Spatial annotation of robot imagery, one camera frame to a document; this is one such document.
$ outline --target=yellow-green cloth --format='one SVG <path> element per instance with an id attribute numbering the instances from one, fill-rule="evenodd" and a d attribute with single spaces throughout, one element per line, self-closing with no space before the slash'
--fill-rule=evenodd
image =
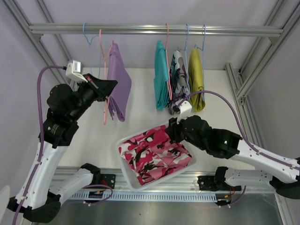
<path id="1" fill-rule="evenodd" d="M 191 93 L 199 90 L 204 90 L 203 85 L 203 71 L 200 61 L 198 49 L 194 48 L 189 56 L 188 61 L 188 83 Z M 200 112 L 205 107 L 202 94 L 191 96 L 190 104 L 193 106 L 195 112 Z"/>

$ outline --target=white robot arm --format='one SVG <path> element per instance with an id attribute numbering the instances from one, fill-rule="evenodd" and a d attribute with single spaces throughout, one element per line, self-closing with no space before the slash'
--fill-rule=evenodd
<path id="1" fill-rule="evenodd" d="M 183 140 L 216 158 L 248 163 L 259 170 L 218 167 L 215 176 L 200 176 L 200 190 L 241 190 L 241 185 L 274 188 L 279 195 L 300 199 L 300 158 L 282 157 L 244 140 L 229 130 L 215 129 L 199 116 L 187 117 L 188 102 L 179 106 L 178 118 L 169 120 L 166 133 L 175 142 Z"/>
<path id="2" fill-rule="evenodd" d="M 47 119 L 43 123 L 42 156 L 39 143 L 24 185 L 15 197 L 10 198 L 7 206 L 23 213 L 23 217 L 31 222 L 50 222 L 71 195 L 89 184 L 100 184 L 102 180 L 99 168 L 85 164 L 76 174 L 49 189 L 55 169 L 79 128 L 78 119 L 94 101 L 105 101 L 117 85 L 117 81 L 81 75 L 80 63 L 76 61 L 65 69 L 66 75 L 78 82 L 78 90 L 72 91 L 67 84 L 59 84 L 50 91 Z"/>

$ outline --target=white arm segment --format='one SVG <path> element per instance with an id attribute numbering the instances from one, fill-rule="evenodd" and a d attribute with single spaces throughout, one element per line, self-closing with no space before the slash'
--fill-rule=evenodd
<path id="1" fill-rule="evenodd" d="M 279 159 L 281 161 L 299 167 L 299 164 L 297 163 L 296 159 L 279 156 L 265 149 L 262 149 L 256 145 L 254 146 L 260 152 L 263 152 L 276 159 Z M 255 166 L 256 169 L 263 170 L 267 173 L 270 173 L 284 183 L 294 183 L 297 181 L 296 176 L 299 176 L 300 174 L 299 170 L 296 170 L 293 167 L 283 165 L 279 162 L 275 162 L 269 158 L 266 158 L 265 156 L 262 156 L 261 154 L 256 153 L 253 149 L 251 149 L 247 145 L 247 143 L 244 140 L 239 141 L 238 150 L 240 151 L 240 153 L 234 155 L 233 157 L 231 157 L 231 159 L 253 165 Z"/>
<path id="2" fill-rule="evenodd" d="M 39 148 L 40 143 L 38 144 L 37 153 L 27 179 L 24 182 L 22 189 L 15 197 L 18 204 L 21 201 L 21 197 L 24 193 L 24 189 L 28 182 L 29 176 L 31 175 L 31 172 L 38 160 Z M 31 181 L 28 190 L 27 198 L 24 200 L 23 207 L 27 208 L 28 206 L 31 206 L 34 210 L 46 203 L 50 182 L 55 173 L 55 169 L 67 149 L 67 146 L 59 146 L 56 149 L 53 149 L 52 144 L 44 142 L 43 157 L 41 160 L 42 164 L 37 167 L 37 171 Z"/>
<path id="3" fill-rule="evenodd" d="M 79 191 L 84 186 L 89 185 L 93 180 L 93 174 L 87 169 L 79 169 L 68 179 L 61 182 L 59 185 L 50 188 L 50 192 L 55 195 L 61 195 L 61 205 L 73 194 Z"/>
<path id="4" fill-rule="evenodd" d="M 246 185 L 252 188 L 272 189 L 270 181 L 273 176 L 263 170 L 236 170 L 228 168 L 225 173 L 225 183 L 235 187 Z"/>

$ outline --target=garment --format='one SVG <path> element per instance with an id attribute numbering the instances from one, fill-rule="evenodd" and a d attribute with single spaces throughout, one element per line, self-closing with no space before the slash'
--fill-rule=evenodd
<path id="1" fill-rule="evenodd" d="M 108 80 L 118 81 L 117 86 L 113 89 L 109 99 L 109 113 L 113 119 L 116 112 L 121 122 L 125 121 L 126 106 L 131 90 L 131 79 L 124 67 L 123 60 L 116 43 L 112 44 L 109 54 Z"/>
<path id="2" fill-rule="evenodd" d="M 176 50 L 172 56 L 170 75 L 173 99 L 169 101 L 168 108 L 169 113 L 173 115 L 174 110 L 172 108 L 175 105 L 175 102 L 189 95 L 186 69 L 182 54 L 178 50 Z"/>
<path id="3" fill-rule="evenodd" d="M 199 90 L 204 90 L 203 71 L 200 61 L 198 49 L 194 48 L 191 52 L 188 62 L 188 77 L 191 93 Z M 205 107 L 202 94 L 191 96 L 190 103 L 195 112 L 200 112 Z"/>
<path id="4" fill-rule="evenodd" d="M 182 144 L 171 142 L 165 128 L 153 128 L 119 146 L 121 157 L 135 171 L 141 185 L 184 168 L 192 158 Z"/>
<path id="5" fill-rule="evenodd" d="M 169 80 L 169 69 L 165 55 L 165 47 L 161 41 L 157 42 L 154 59 L 154 91 L 156 108 L 163 110 L 167 106 L 170 97 L 168 93 L 167 81 Z"/>

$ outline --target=plastic basket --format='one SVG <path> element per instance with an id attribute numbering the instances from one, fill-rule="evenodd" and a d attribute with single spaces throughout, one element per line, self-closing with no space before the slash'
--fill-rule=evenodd
<path id="1" fill-rule="evenodd" d="M 122 143 L 124 143 L 126 140 L 128 140 L 128 139 L 130 139 L 130 138 L 132 138 L 132 137 L 134 137 L 136 135 L 142 134 L 142 133 L 144 133 L 144 132 L 146 132 L 146 131 L 148 131 L 148 130 L 150 130 L 152 128 L 155 128 L 155 127 L 151 127 L 149 129 L 137 132 L 136 134 L 133 134 L 133 135 L 125 137 L 125 138 L 122 138 L 121 140 L 119 140 L 117 142 L 116 151 L 117 151 L 118 159 L 120 161 L 121 170 L 122 170 L 124 178 L 125 178 L 125 180 L 126 180 L 126 182 L 128 184 L 128 187 L 129 187 L 129 189 L 131 191 L 137 192 L 137 191 L 144 190 L 146 188 L 150 188 L 150 187 L 152 187 L 152 186 L 154 186 L 154 185 L 156 185 L 156 184 L 158 184 L 160 182 L 163 182 L 163 181 L 165 181 L 167 179 L 170 179 L 170 178 L 175 177 L 175 176 L 177 176 L 177 175 L 179 175 L 179 174 L 181 174 L 181 173 L 183 173 L 185 171 L 190 170 L 191 168 L 193 168 L 197 164 L 198 160 L 197 160 L 197 154 L 195 153 L 195 150 L 187 148 L 188 145 L 185 145 L 185 143 L 183 143 L 185 145 L 185 148 L 188 150 L 188 152 L 192 156 L 192 159 L 188 163 L 188 165 L 186 167 L 182 168 L 181 170 L 178 170 L 178 171 L 173 172 L 173 173 L 171 173 L 169 175 L 166 175 L 166 176 L 164 176 L 164 177 L 162 177 L 162 178 L 160 178 L 158 180 L 154 180 L 154 181 L 151 181 L 151 182 L 149 182 L 147 184 L 141 185 L 139 183 L 137 177 L 136 177 L 136 173 L 129 167 L 127 161 L 121 157 L 121 155 L 119 153 L 119 146 Z"/>

